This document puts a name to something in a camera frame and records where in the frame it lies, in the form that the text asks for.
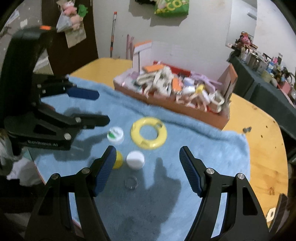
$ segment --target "cardboard box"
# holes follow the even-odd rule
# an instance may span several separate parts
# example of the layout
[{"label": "cardboard box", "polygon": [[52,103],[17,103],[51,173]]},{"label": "cardboard box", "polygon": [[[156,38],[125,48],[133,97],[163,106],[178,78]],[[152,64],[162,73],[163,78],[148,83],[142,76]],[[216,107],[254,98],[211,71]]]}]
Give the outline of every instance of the cardboard box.
[{"label": "cardboard box", "polygon": [[238,78],[232,64],[229,64],[224,73],[218,79],[218,82],[222,83],[221,93],[225,97],[225,103],[223,104],[222,111],[218,114],[213,112],[203,112],[199,109],[187,107],[185,105],[178,104],[171,98],[167,97],[157,98],[153,95],[149,95],[147,98],[141,93],[141,91],[130,88],[125,84],[133,72],[139,72],[142,70],[142,67],[155,64],[157,61],[161,61],[162,63],[171,66],[173,73],[182,72],[188,76],[190,75],[190,71],[186,70],[186,67],[183,67],[182,64],[178,65],[179,62],[183,63],[184,61],[182,61],[182,59],[185,58],[190,59],[192,57],[185,56],[182,51],[177,51],[172,48],[172,45],[170,44],[151,41],[136,44],[134,46],[133,67],[114,78],[113,82],[115,90],[147,104],[161,106],[176,113],[193,117],[222,130],[230,117],[229,98]]}]

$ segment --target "yellow wooden table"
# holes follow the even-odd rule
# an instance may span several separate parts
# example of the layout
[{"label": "yellow wooden table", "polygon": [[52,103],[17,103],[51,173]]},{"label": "yellow wooden table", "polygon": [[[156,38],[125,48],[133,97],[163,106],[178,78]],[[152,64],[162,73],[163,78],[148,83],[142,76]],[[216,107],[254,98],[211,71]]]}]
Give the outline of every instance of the yellow wooden table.
[{"label": "yellow wooden table", "polygon": [[[97,59],[71,76],[113,86],[113,78],[131,68],[132,62],[123,59]],[[252,127],[246,134],[251,156],[250,184],[260,202],[264,214],[276,207],[279,194],[288,191],[287,157],[280,128],[264,111],[232,94],[230,120],[223,130],[243,133],[243,128]]]}]

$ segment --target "brown door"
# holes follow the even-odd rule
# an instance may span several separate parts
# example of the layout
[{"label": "brown door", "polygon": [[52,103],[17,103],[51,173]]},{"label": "brown door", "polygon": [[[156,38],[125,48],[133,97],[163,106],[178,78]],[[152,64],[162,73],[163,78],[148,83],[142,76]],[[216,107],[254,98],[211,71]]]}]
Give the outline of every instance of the brown door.
[{"label": "brown door", "polygon": [[[42,0],[42,24],[56,26],[61,14],[57,0]],[[88,7],[88,13],[83,19],[86,39],[68,48],[65,33],[55,33],[53,43],[47,49],[52,71],[56,75],[70,74],[89,62],[98,58],[96,37],[94,32],[94,17],[92,0],[76,0],[75,6],[84,4]]]}]

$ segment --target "green bag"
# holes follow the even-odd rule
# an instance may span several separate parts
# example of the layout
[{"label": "green bag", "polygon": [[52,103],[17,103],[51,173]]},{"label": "green bag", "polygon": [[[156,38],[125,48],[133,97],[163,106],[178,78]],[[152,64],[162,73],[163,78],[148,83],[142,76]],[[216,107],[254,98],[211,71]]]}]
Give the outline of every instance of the green bag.
[{"label": "green bag", "polygon": [[188,11],[189,0],[158,0],[154,14],[160,17],[178,17],[188,15]]}]

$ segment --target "blue gripper pad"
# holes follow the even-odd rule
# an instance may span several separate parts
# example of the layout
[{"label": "blue gripper pad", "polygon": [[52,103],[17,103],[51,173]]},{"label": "blue gripper pad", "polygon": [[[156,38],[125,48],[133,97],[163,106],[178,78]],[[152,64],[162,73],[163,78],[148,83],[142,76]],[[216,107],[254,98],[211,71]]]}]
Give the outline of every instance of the blue gripper pad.
[{"label": "blue gripper pad", "polygon": [[187,156],[183,148],[180,149],[179,158],[192,191],[195,192],[199,197],[201,197],[202,187],[200,176],[195,170],[190,158]]},{"label": "blue gripper pad", "polygon": [[97,176],[96,176],[96,186],[93,188],[93,193],[97,196],[100,192],[104,190],[106,182],[112,171],[114,163],[116,161],[116,148],[112,146],[109,154],[105,157],[104,163],[102,164]]},{"label": "blue gripper pad", "polygon": [[78,87],[72,87],[66,90],[66,93],[69,97],[88,99],[88,100],[97,100],[99,98],[98,91],[82,89]]}]

